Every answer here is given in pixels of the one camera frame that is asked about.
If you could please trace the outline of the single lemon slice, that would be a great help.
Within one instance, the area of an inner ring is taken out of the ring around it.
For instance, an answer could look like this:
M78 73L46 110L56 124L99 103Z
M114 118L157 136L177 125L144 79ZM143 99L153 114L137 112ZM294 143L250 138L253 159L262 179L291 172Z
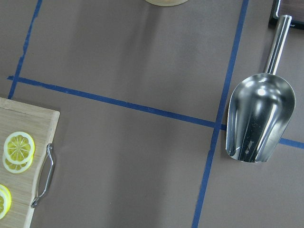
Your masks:
M12 198L9 189L1 184L0 185L0 219L3 219L4 216L10 210L11 202L12 202Z

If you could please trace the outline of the steel scoop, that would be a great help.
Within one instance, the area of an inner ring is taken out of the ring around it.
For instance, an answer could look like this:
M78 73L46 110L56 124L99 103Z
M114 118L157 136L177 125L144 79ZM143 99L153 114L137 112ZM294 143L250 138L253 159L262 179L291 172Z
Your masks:
M295 92L276 75L292 16L282 15L263 73L244 79L228 107L227 154L242 162L266 162L279 143L295 109Z

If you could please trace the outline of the lemon slice stack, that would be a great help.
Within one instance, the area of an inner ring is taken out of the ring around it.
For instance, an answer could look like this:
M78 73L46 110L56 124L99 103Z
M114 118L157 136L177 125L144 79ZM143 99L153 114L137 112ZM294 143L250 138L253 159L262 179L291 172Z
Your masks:
M4 168L8 172L13 173L13 174L20 174L30 168L30 166L32 165L32 162L33 162L33 156L26 163L13 164L10 161L8 161L7 158L3 155L2 162L3 162Z
M13 132L4 142L4 156L13 164L26 163L34 152L34 140L26 132Z

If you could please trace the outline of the bamboo cutting board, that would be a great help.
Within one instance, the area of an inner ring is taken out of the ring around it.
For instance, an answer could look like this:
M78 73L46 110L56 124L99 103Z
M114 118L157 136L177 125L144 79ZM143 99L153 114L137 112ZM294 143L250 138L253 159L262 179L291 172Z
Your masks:
M28 228L55 170L53 138L60 113L0 100L0 226Z

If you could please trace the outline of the lemon slice lower stack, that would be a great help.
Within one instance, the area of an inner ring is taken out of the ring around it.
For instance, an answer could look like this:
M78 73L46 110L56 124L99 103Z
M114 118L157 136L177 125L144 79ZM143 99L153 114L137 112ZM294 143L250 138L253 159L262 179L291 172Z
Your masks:
M4 168L8 172L13 173L13 174L20 174L30 168L30 166L32 165L32 162L33 162L33 156L26 163L13 164L10 161L8 161L7 158L3 155L2 162L3 162Z

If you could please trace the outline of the lemon slice upper stack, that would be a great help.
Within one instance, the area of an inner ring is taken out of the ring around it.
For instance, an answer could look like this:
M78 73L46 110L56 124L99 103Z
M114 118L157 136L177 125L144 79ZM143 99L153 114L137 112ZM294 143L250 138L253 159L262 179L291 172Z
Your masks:
M4 156L13 164L26 163L34 152L34 140L26 132L13 132L4 142Z

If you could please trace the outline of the wooden mug tree stand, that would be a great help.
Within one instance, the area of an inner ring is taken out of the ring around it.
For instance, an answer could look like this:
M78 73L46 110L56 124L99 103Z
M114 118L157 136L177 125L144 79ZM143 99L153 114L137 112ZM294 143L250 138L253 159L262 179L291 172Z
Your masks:
M145 0L145 1L156 6L171 7L171 6L181 5L187 2L188 0Z

